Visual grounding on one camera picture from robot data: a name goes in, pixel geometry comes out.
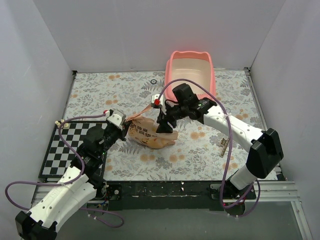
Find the orange cat litter bag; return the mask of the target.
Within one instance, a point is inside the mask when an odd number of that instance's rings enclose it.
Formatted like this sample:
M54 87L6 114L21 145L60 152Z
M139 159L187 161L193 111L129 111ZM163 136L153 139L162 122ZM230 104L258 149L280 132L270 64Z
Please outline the orange cat litter bag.
M149 104L141 112L133 114L126 119L126 122L131 122L128 129L128 136L135 142L151 149L162 149L174 145L178 139L179 133L156 133L158 124L155 120L144 117L142 114L152 109Z

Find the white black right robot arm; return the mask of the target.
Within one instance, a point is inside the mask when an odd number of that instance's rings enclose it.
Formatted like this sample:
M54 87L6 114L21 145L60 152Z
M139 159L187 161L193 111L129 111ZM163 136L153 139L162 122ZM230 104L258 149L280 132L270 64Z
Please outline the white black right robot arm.
M237 142L248 153L245 165L221 186L223 196L239 198L247 186L256 179L265 179L283 159L284 153L276 130L262 130L227 115L212 97L198 98L186 83L176 86L173 94L175 101L165 100L161 94L151 98L151 106L160 110L156 121L158 134L173 133L177 121L188 117L228 135L230 143Z

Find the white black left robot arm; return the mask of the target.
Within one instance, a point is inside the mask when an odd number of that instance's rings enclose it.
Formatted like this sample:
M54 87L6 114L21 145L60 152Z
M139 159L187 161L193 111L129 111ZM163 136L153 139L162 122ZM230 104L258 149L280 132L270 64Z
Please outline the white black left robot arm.
M64 223L89 200L106 196L103 178L96 172L103 164L107 151L117 140L124 141L131 122L106 127L89 128L82 144L77 147L60 180L34 207L15 217L18 235L24 240L54 240Z

